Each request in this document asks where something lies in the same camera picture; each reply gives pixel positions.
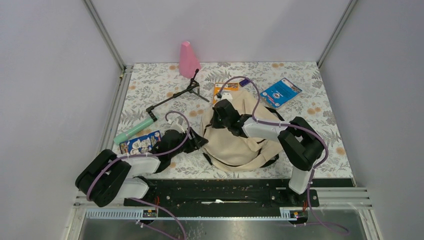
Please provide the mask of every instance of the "floral pattern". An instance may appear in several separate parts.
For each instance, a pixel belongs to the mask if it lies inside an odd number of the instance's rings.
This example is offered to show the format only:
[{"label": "floral pattern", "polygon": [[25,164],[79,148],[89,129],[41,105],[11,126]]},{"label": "floral pattern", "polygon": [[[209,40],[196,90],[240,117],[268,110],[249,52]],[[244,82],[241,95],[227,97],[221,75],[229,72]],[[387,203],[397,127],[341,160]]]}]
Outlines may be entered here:
[{"label": "floral pattern", "polygon": [[[135,64],[117,134],[129,130],[148,118],[147,107],[169,98],[173,93],[182,91],[188,86],[189,79],[180,75],[178,67],[177,63]],[[139,132],[137,136],[156,130],[164,134],[169,128],[169,124],[165,121],[165,114],[170,110],[184,113],[193,129],[200,131],[202,114],[212,107],[215,83],[222,83],[234,76],[246,76],[251,78],[260,90],[264,90],[282,78],[287,78],[301,88],[302,93],[277,111],[286,120],[296,116],[305,118],[329,147],[329,158],[316,169],[315,177],[352,178],[353,174],[342,138],[315,62],[212,62],[202,63],[201,67],[196,80],[200,84],[200,94],[210,102],[194,94],[184,93],[155,108],[153,112],[158,120]],[[256,94],[250,84],[244,88]],[[113,151],[119,153],[118,145],[113,146]],[[224,172],[210,165],[201,151],[195,151],[190,154],[178,154],[166,170],[157,174],[146,174],[145,177],[152,179],[289,178],[291,174],[292,165],[284,153],[280,153],[276,163],[265,168],[245,172]]]}]

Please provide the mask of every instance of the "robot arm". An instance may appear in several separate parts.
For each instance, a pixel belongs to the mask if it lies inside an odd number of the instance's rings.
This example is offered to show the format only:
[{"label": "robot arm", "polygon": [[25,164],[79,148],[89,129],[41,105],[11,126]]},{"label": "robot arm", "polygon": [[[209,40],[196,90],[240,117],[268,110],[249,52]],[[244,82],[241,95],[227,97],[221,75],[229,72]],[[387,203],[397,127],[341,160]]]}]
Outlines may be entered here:
[{"label": "robot arm", "polygon": [[[305,119],[298,116],[290,122],[269,122],[287,123],[314,131]],[[213,107],[211,124],[212,128],[227,128],[237,137],[261,138],[279,142],[293,165],[288,186],[297,194],[305,192],[312,167],[324,150],[322,144],[313,135],[293,127],[257,123],[250,114],[240,115],[227,99],[217,102]]]}]

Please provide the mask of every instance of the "snack package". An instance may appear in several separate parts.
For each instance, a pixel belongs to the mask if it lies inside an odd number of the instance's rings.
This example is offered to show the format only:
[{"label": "snack package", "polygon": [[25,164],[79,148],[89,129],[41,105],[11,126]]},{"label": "snack package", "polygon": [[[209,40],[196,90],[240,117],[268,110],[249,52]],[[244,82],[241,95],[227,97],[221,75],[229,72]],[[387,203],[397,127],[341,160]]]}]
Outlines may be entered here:
[{"label": "snack package", "polygon": [[144,154],[152,150],[152,147],[161,140],[161,132],[154,131],[119,144],[120,153],[130,155]]}]

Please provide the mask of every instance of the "gray floor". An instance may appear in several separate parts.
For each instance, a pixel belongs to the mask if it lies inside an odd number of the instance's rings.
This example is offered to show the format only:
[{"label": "gray floor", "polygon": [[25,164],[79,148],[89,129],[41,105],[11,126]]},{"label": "gray floor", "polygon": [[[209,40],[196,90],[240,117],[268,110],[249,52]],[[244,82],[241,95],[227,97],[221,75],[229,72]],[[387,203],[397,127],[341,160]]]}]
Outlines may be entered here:
[{"label": "gray floor", "polygon": [[[320,219],[341,224],[351,234],[341,236],[321,225],[287,227],[286,221],[264,220],[190,220],[182,221],[189,240],[362,240],[366,239],[360,216],[354,210],[325,210]],[[308,222],[315,222],[309,217]],[[182,232],[173,220],[157,220],[151,226],[180,237]],[[86,219],[80,240],[169,240],[133,220]]]}]

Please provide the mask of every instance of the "green tube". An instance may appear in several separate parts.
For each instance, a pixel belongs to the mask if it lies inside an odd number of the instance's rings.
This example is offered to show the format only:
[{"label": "green tube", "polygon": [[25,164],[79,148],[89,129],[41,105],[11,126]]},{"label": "green tube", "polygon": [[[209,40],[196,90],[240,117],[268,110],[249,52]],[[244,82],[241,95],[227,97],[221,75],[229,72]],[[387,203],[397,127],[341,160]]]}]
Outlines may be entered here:
[{"label": "green tube", "polygon": [[115,142],[115,144],[120,144],[123,143],[125,141],[127,141],[128,139],[130,139],[132,136],[134,136],[136,133],[140,132],[141,130],[147,128],[148,126],[153,124],[153,119],[152,118],[148,118],[144,121],[142,121],[141,123],[137,124],[137,126],[131,128],[130,130],[123,132],[121,134],[119,134],[118,136],[116,136],[113,141]]}]

